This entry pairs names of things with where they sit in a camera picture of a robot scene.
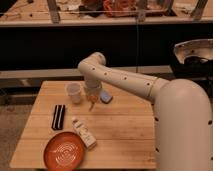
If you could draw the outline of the silver robot base cover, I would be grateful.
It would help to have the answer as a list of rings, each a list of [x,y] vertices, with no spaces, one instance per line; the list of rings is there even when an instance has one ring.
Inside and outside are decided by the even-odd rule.
[[[173,53],[180,64],[190,57],[213,60],[213,39],[194,39],[175,44]]]

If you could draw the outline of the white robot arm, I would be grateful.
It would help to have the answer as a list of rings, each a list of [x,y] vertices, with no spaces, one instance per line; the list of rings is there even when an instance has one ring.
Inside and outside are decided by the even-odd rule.
[[[89,94],[108,83],[153,104],[156,171],[213,171],[213,110],[201,86],[108,68],[99,52],[78,70]]]

